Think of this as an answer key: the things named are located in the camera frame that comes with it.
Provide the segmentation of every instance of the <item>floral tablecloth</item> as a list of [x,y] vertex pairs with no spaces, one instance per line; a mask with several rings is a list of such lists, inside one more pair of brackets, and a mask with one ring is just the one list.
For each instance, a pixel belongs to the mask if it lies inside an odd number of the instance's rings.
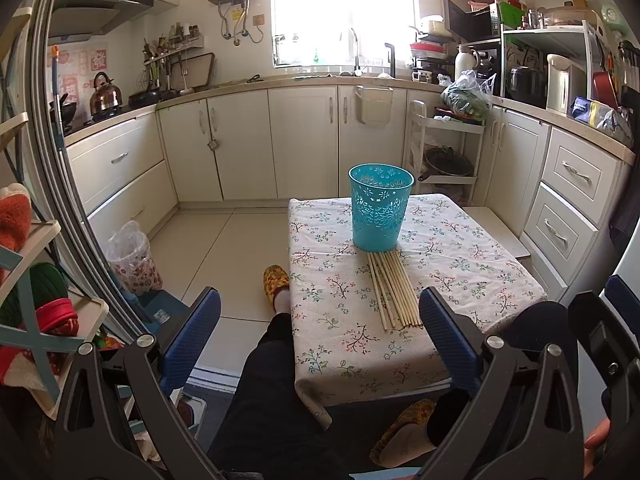
[[[449,198],[409,198],[398,240],[417,296],[435,286],[485,333],[545,298],[542,287]],[[421,328],[384,332],[367,255],[351,239],[351,199],[289,203],[296,391],[324,406],[417,390],[448,376]]]

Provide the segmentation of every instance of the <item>slipper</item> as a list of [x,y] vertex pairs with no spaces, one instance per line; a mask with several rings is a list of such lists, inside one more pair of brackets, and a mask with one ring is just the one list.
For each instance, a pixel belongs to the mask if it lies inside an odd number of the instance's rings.
[[273,298],[281,288],[289,288],[289,275],[279,265],[272,265],[264,269],[262,276],[262,283],[264,285],[264,293],[267,295],[267,299],[271,306],[273,306]]
[[376,445],[369,451],[369,460],[374,464],[383,467],[380,463],[380,453],[385,449],[386,445],[391,441],[395,434],[407,424],[424,424],[429,420],[431,413],[433,413],[436,403],[431,399],[423,399],[418,402],[414,402],[411,406],[404,409],[396,421],[385,431]]

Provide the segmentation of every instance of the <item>bottle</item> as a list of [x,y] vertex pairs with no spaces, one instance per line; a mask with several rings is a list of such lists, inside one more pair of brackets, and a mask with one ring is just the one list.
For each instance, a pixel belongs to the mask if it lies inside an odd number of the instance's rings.
[[468,46],[459,45],[456,56],[456,81],[462,75],[463,70],[475,70],[480,65],[478,53]]

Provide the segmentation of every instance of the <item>microwave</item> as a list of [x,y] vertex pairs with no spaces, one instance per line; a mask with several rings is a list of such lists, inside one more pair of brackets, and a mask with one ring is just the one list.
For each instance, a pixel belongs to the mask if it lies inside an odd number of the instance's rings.
[[500,38],[500,12],[497,3],[481,10],[465,12],[451,0],[444,1],[445,28],[468,43]]

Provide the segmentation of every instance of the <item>plastic bag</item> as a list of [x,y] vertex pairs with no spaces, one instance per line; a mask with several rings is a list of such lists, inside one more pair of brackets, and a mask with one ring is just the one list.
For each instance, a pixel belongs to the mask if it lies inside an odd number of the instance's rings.
[[138,222],[130,221],[110,238],[104,254],[111,269],[129,292],[140,296],[162,289],[162,278],[151,257],[149,238]]
[[451,111],[482,121],[491,109],[494,82],[495,74],[484,80],[478,79],[474,70],[464,70],[442,91],[442,101]]

